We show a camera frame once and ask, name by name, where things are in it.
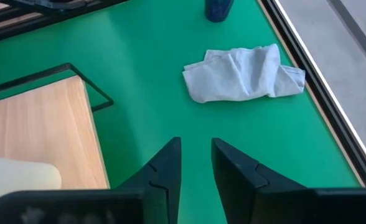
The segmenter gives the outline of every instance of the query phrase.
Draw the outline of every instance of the gray floor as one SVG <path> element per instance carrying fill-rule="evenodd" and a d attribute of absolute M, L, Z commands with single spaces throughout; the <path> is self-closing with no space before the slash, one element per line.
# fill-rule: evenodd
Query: gray floor
<path fill-rule="evenodd" d="M 366 146 L 366 54 L 327 0 L 279 1 Z M 341 1 L 366 35 L 366 1 Z"/>

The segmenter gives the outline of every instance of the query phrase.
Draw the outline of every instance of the white object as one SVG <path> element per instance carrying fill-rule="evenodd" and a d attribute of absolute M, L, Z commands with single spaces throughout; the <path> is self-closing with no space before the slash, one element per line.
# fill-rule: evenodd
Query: white object
<path fill-rule="evenodd" d="M 189 94 L 198 103 L 289 96 L 304 90 L 305 72 L 281 65 L 276 44 L 255 49 L 208 50 L 204 61 L 184 69 Z"/>
<path fill-rule="evenodd" d="M 0 196 L 18 190 L 60 189 L 61 183 L 53 165 L 0 158 Z"/>

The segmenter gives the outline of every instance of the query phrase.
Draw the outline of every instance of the wooden board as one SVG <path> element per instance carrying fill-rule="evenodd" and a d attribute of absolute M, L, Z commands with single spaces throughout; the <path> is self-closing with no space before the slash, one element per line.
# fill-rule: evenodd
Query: wooden board
<path fill-rule="evenodd" d="M 0 100 L 0 157 L 53 164 L 63 189 L 108 188 L 83 81 L 75 76 Z"/>

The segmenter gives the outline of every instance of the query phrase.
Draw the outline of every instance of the green table surface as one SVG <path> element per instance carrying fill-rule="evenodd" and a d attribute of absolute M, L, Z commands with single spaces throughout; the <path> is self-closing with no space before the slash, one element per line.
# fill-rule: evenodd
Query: green table surface
<path fill-rule="evenodd" d="M 201 0 L 130 0 L 0 41 L 0 83 L 71 62 L 115 105 L 94 114 L 111 187 L 182 138 L 179 223 L 225 223 L 210 160 L 219 137 L 308 187 L 359 186 L 307 90 L 283 98 L 198 104 L 183 66 L 207 49 L 278 43 L 256 0 L 211 23 Z"/>

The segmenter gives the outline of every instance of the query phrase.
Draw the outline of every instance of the crumpled towel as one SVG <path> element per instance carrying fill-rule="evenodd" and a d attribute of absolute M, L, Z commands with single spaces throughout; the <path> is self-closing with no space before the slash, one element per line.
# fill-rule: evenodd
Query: crumpled towel
<path fill-rule="evenodd" d="M 204 61 L 184 67 L 183 76 L 191 98 L 198 103 L 295 95 L 303 92 L 305 83 L 304 70 L 280 64 L 276 44 L 207 50 Z"/>

